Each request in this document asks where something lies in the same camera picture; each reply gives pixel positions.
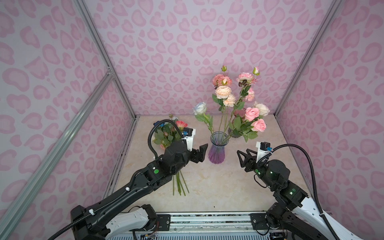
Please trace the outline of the purple blue glass vase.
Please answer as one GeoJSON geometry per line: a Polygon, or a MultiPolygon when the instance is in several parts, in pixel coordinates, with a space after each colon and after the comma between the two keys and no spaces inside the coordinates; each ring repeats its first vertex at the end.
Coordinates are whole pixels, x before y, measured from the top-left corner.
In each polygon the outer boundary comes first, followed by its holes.
{"type": "Polygon", "coordinates": [[[213,164],[221,164],[224,162],[226,154],[225,147],[229,143],[229,137],[224,132],[214,132],[211,135],[211,149],[209,151],[209,160],[213,164]]]}

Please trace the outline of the pink double rose stem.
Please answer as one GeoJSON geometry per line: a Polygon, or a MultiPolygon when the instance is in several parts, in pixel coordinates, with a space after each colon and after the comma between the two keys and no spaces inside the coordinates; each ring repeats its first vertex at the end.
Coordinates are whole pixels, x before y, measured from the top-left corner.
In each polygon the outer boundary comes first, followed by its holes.
{"type": "Polygon", "coordinates": [[[263,120],[261,110],[258,108],[246,108],[235,111],[234,119],[229,123],[227,140],[243,137],[245,142],[256,139],[259,133],[263,133],[267,124],[263,120]]]}

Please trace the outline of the pale blue white rose stem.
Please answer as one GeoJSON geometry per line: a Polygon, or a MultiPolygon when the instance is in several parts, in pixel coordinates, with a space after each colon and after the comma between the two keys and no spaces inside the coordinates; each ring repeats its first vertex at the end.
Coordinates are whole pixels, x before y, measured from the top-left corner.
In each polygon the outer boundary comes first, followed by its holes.
{"type": "Polygon", "coordinates": [[[198,103],[193,107],[195,118],[199,122],[205,123],[211,134],[214,133],[213,116],[207,114],[207,104],[205,102],[198,103]]]}

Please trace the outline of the peach rose stem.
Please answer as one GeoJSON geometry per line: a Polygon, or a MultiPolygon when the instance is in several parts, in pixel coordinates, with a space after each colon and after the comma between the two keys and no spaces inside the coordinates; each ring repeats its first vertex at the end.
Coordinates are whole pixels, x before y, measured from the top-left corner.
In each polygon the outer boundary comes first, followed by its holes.
{"type": "Polygon", "coordinates": [[[219,130],[226,132],[229,128],[229,121],[233,116],[237,99],[232,93],[232,89],[228,86],[219,86],[213,94],[213,100],[219,106],[221,120],[219,130]]]}

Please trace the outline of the pink multi bloom rose stem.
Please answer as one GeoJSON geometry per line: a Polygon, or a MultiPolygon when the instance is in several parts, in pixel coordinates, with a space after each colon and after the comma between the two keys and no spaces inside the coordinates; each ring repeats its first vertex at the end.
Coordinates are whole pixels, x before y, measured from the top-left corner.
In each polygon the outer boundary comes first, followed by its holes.
{"type": "MultiPolygon", "coordinates": [[[[252,73],[241,73],[237,77],[237,82],[241,88],[240,96],[235,102],[233,111],[231,113],[230,121],[235,116],[236,111],[240,111],[244,108],[246,102],[251,102],[255,98],[255,91],[252,89],[252,85],[257,82],[257,78],[260,75],[258,67],[254,67],[252,73]]],[[[229,128],[229,123],[225,127],[225,132],[229,128]]]]}

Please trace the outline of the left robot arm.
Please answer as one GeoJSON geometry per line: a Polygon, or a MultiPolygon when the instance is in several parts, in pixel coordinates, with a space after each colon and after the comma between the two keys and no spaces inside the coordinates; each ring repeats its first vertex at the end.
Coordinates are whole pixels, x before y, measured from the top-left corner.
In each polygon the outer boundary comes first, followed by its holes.
{"type": "Polygon", "coordinates": [[[72,231],[76,240],[105,240],[113,231],[107,224],[137,200],[156,191],[170,182],[189,162],[205,160],[208,145],[188,150],[184,140],[172,143],[164,154],[158,156],[146,167],[137,170],[128,184],[89,206],[77,206],[71,210],[74,223],[72,231]]]}

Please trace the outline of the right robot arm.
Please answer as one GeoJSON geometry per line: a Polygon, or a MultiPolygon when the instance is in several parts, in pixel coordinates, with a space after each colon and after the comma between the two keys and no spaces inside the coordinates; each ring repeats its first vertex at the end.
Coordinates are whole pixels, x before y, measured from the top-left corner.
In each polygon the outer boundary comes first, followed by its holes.
{"type": "Polygon", "coordinates": [[[238,151],[246,172],[254,172],[276,202],[266,211],[262,224],[282,228],[302,240],[357,240],[359,237],[321,209],[306,191],[290,181],[291,171],[280,160],[264,161],[266,151],[238,151]]]}

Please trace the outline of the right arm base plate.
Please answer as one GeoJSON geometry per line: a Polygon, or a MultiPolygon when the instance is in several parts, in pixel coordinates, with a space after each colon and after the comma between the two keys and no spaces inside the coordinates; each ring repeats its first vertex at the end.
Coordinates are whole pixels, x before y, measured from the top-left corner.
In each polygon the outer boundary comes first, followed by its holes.
{"type": "Polygon", "coordinates": [[[250,219],[253,230],[266,231],[269,229],[266,220],[266,213],[251,213],[250,219]]]}

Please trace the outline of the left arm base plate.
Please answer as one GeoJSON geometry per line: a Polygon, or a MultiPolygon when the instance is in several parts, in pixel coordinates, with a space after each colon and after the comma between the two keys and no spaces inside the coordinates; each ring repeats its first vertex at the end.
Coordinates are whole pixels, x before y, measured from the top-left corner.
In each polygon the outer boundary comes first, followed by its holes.
{"type": "Polygon", "coordinates": [[[157,231],[166,232],[170,230],[171,215],[169,214],[158,214],[157,215],[157,231]]]}

